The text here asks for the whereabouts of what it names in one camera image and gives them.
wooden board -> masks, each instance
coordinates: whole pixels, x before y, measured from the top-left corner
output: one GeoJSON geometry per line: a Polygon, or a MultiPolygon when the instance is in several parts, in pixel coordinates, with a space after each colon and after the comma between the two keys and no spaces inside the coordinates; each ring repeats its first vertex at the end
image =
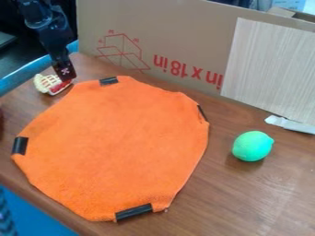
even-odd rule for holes
{"type": "MultiPolygon", "coordinates": [[[[315,136],[268,125],[263,121],[268,112],[244,104],[209,97],[82,54],[73,54],[71,58],[78,74],[76,83],[130,75],[153,86],[179,90],[196,100],[211,126],[208,148],[192,177],[177,194],[168,212],[130,218],[120,224],[90,222],[79,217],[30,185],[10,159],[14,137],[34,117],[69,91],[65,90],[56,97],[45,96],[29,81],[1,99],[0,183],[76,230],[79,235],[315,234],[315,136]],[[264,161],[246,163],[230,154],[235,137],[249,130],[261,130],[275,140],[273,151],[264,161]]],[[[49,68],[43,74],[52,72],[49,68]]]]}
{"type": "Polygon", "coordinates": [[[239,18],[221,95],[315,124],[315,34],[239,18]]]}

orange towel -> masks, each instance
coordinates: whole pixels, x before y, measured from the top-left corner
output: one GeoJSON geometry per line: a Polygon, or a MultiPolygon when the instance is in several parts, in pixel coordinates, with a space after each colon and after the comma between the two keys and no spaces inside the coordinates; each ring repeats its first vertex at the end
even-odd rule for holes
{"type": "Polygon", "coordinates": [[[76,84],[19,134],[25,153],[12,155],[31,184],[89,220],[165,209],[207,146],[209,123],[195,101],[117,79],[76,84]]]}

wooden table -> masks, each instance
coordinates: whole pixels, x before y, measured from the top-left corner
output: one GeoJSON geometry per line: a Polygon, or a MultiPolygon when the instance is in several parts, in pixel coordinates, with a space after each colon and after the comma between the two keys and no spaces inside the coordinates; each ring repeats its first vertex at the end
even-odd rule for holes
{"type": "Polygon", "coordinates": [[[2,98],[0,183],[81,235],[315,235],[315,136],[266,124],[268,112],[206,96],[163,80],[72,55],[78,79],[131,75],[139,81],[181,90],[201,104],[211,123],[209,146],[167,213],[122,223],[89,222],[32,187],[11,161],[14,137],[65,94],[40,94],[32,81],[2,98]],[[261,130],[275,140],[264,161],[246,163],[230,154],[234,138],[261,130]]]}

box diagram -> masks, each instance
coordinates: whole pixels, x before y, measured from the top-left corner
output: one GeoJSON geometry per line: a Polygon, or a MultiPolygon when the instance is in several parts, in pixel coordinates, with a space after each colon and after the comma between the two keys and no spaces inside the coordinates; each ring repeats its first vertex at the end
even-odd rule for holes
{"type": "Polygon", "coordinates": [[[142,49],[126,34],[112,34],[104,36],[102,46],[98,47],[101,60],[119,65],[127,69],[138,70],[143,73],[150,67],[142,60],[142,49]]]}

green ball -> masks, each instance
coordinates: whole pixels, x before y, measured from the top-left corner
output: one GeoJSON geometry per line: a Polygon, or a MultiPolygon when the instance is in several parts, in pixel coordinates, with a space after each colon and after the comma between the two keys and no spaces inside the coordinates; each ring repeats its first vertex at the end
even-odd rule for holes
{"type": "Polygon", "coordinates": [[[244,161],[257,161],[270,153],[273,144],[274,140],[264,132],[250,131],[235,139],[232,153],[244,161]]]}

